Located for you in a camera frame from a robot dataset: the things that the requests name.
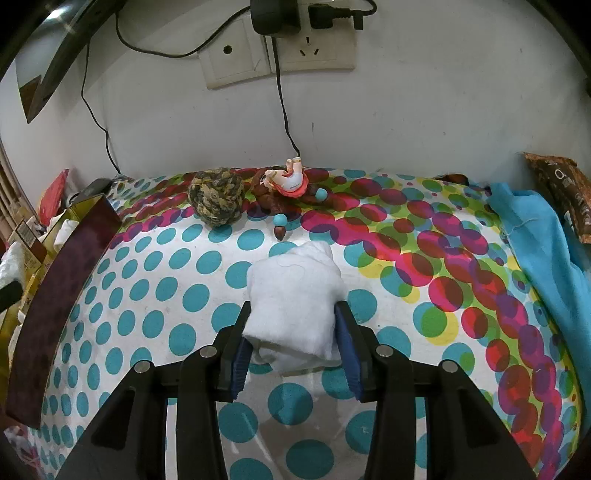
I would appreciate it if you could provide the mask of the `black set-top box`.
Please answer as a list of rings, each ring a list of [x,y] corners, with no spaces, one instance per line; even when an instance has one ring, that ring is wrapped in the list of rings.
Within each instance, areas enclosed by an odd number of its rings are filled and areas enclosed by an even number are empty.
[[[108,178],[95,179],[79,192],[71,194],[67,199],[67,206],[70,207],[77,202],[108,192],[112,183],[113,181]]]

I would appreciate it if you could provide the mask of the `beige wall socket panel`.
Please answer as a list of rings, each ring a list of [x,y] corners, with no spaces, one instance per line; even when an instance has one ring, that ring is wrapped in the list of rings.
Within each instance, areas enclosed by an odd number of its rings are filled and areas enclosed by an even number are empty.
[[[245,14],[205,47],[198,59],[205,85],[215,90],[281,73],[351,71],[356,68],[356,33],[349,19],[336,19],[330,29],[314,29],[310,1],[298,3],[301,31],[272,40],[256,33]]]

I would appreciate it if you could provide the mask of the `brown patterned snack bag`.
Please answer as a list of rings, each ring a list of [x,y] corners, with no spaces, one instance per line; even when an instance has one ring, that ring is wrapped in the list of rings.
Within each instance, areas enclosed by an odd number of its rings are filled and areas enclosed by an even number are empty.
[[[524,158],[537,183],[558,208],[569,214],[574,232],[583,244],[590,243],[590,180],[577,163],[566,157],[525,152]]]

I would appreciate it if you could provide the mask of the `blue cloth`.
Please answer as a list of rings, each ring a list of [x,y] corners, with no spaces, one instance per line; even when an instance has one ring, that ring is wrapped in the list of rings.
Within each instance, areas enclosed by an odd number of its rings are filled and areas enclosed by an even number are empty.
[[[586,403],[590,402],[590,282],[575,261],[551,205],[532,190],[493,183],[488,204],[499,216],[518,263],[566,341]]]

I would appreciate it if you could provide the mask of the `black power adapter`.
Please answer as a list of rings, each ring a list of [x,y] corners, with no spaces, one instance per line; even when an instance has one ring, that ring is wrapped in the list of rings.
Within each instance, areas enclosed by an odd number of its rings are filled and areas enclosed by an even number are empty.
[[[283,37],[301,32],[297,0],[252,0],[250,18],[259,35]]]

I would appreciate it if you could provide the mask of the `gold storage box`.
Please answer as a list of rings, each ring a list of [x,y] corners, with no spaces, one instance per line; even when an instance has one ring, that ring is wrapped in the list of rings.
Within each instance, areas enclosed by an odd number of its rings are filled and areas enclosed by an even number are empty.
[[[10,367],[6,414],[34,429],[41,424],[44,392],[61,332],[86,280],[121,225],[103,195],[77,206],[82,217],[32,297]]]

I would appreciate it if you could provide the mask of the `red gift bag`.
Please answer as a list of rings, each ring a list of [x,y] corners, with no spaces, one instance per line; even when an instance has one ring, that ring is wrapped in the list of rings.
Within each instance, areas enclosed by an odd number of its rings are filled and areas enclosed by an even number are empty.
[[[62,170],[60,174],[47,187],[39,201],[39,221],[45,227],[49,225],[50,220],[56,216],[60,208],[61,199],[64,194],[68,174],[68,169]]]

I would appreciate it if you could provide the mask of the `olive yellow yarn ball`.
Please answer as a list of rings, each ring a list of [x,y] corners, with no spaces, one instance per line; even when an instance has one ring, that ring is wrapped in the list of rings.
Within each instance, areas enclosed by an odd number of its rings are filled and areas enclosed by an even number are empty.
[[[219,228],[242,215],[245,187],[242,177],[229,168],[198,171],[188,188],[194,213],[211,228]]]

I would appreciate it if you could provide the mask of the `colourful dotted bedsheet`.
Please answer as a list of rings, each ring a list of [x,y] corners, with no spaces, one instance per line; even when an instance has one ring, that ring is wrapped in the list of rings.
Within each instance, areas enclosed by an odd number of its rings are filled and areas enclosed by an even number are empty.
[[[555,478],[582,440],[573,362],[475,185],[361,170],[308,171],[332,197],[294,205],[287,236],[247,193],[242,217],[207,227],[190,174],[116,182],[122,225],[68,312],[41,423],[23,443],[53,479],[93,416],[139,361],[181,361],[235,323],[249,279],[273,259],[270,322],[324,346],[335,302],[378,340],[428,364],[459,364],[493,406],[539,479]]]

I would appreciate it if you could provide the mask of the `wall mounted television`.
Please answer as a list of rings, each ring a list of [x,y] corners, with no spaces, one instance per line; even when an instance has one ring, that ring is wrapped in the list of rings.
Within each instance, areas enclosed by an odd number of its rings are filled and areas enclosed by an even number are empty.
[[[92,36],[124,5],[119,0],[68,0],[49,9],[15,60],[27,122],[45,107]]]

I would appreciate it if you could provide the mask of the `brown haired doll figurine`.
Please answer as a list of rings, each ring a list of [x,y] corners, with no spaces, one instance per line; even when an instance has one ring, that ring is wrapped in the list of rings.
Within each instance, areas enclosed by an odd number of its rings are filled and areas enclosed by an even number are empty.
[[[283,241],[287,234],[287,209],[295,201],[318,205],[328,201],[325,188],[311,184],[300,157],[287,159],[283,167],[266,167],[252,178],[252,194],[259,207],[273,217],[273,234]]]

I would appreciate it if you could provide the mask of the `cream cardboard box with barcode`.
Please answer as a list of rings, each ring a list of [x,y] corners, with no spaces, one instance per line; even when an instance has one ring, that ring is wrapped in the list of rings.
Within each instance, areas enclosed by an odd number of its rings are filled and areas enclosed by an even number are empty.
[[[8,245],[13,243],[22,245],[24,267],[28,273],[36,272],[43,265],[47,256],[47,249],[25,221],[21,221],[11,233]]]

